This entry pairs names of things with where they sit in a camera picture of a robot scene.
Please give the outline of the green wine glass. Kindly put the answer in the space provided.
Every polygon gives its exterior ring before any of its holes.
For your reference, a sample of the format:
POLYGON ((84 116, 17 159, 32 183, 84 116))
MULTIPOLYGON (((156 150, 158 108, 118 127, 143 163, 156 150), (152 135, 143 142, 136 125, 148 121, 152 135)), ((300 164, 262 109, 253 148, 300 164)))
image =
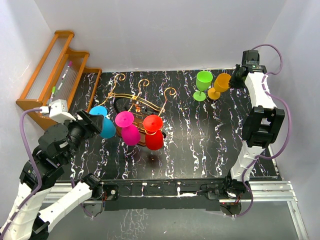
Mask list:
POLYGON ((196 75, 196 88, 197 90, 193 94, 194 100, 202 102, 206 99, 206 94, 204 93, 212 83, 213 75, 210 71, 199 71, 196 75))

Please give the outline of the orange yellow wine glass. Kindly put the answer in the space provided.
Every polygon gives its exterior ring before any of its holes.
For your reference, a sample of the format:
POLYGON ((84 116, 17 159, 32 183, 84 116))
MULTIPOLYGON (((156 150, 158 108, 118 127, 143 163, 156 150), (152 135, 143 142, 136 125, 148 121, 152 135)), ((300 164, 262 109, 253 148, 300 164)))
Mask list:
POLYGON ((218 100, 221 96, 221 93, 226 92, 229 87, 229 81, 231 75, 227 73, 221 73, 217 76, 214 81, 213 87, 207 91, 207 95, 211 100, 218 100))

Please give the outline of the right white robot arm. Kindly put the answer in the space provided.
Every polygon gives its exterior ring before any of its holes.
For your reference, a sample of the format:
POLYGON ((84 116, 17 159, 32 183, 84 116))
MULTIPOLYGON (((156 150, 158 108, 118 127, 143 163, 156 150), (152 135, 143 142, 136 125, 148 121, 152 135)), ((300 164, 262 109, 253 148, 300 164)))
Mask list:
POLYGON ((260 54, 256 49, 242 53, 241 64, 229 80, 234 89, 247 88, 252 109, 242 124, 242 147, 237 160, 224 179, 223 194, 230 198, 240 198, 247 191, 250 172, 254 161, 265 149, 273 144, 285 118, 285 111, 277 108, 272 98, 266 94, 262 79, 267 69, 260 64, 260 54))

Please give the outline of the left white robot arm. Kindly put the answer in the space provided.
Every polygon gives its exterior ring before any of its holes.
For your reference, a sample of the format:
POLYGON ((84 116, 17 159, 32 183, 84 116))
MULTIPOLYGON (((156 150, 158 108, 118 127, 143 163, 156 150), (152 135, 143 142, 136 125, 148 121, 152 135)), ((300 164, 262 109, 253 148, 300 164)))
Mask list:
POLYGON ((88 199, 103 196, 103 182, 89 173, 54 204, 41 209, 46 196, 64 174, 64 166, 71 162, 82 142, 102 133, 105 120, 104 115, 83 109, 75 116, 60 111, 62 122, 50 126, 38 139, 38 146, 31 150, 24 130, 25 116, 46 111, 47 107, 33 108, 20 117, 20 134, 29 160, 21 171, 12 209, 0 229, 2 240, 46 240, 54 226, 74 208, 88 199))

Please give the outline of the blue wine glass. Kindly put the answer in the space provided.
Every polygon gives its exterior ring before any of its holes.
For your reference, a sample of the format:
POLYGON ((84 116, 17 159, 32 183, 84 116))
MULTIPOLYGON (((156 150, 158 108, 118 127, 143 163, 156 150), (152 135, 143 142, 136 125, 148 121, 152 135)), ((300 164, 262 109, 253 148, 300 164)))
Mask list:
POLYGON ((100 136, 104 139, 110 139, 115 136, 116 134, 116 127, 114 123, 107 118, 108 110, 104 106, 95 106, 93 107, 89 113, 91 115, 103 115, 103 126, 102 126, 102 132, 100 133, 100 136))

